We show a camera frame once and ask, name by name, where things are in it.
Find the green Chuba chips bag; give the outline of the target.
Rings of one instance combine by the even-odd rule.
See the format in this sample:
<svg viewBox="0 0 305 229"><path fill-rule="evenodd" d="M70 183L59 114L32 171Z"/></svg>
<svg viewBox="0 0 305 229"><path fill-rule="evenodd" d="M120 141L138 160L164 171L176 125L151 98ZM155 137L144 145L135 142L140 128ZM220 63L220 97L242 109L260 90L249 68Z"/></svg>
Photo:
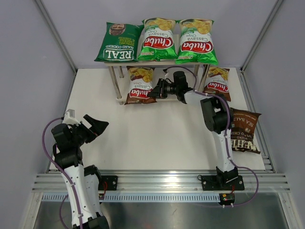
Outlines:
<svg viewBox="0 0 305 229"><path fill-rule="evenodd" d="M218 65L211 30L214 21L208 19L185 19L179 21L181 29L177 64L198 62Z"/></svg>
<svg viewBox="0 0 305 229"><path fill-rule="evenodd" d="M176 53L173 30L176 21L164 18L150 18L142 21L143 42L138 55L139 61L175 60Z"/></svg>

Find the dark green REAL chips bag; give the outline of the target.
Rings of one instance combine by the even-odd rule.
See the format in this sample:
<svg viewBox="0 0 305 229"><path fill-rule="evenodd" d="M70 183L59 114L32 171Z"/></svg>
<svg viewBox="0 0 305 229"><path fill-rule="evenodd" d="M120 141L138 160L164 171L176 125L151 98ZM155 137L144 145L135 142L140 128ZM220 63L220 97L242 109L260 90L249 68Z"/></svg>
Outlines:
<svg viewBox="0 0 305 229"><path fill-rule="evenodd" d="M106 34L96 62L137 62L143 25L107 22Z"/></svg>

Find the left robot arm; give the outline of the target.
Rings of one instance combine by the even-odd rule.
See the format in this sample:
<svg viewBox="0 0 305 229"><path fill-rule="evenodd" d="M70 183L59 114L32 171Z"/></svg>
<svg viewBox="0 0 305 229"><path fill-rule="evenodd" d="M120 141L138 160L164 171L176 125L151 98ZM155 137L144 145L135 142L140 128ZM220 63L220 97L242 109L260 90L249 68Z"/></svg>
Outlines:
<svg viewBox="0 0 305 229"><path fill-rule="evenodd" d="M108 122L93 119L85 115L91 124L87 128L74 117L74 111L68 110L63 122L55 126L51 133L55 139L54 164L60 170L68 191L71 205L71 225L74 229L107 229L109 223L100 209L98 189L103 178L95 165L84 167L81 146L100 136Z"/></svg>

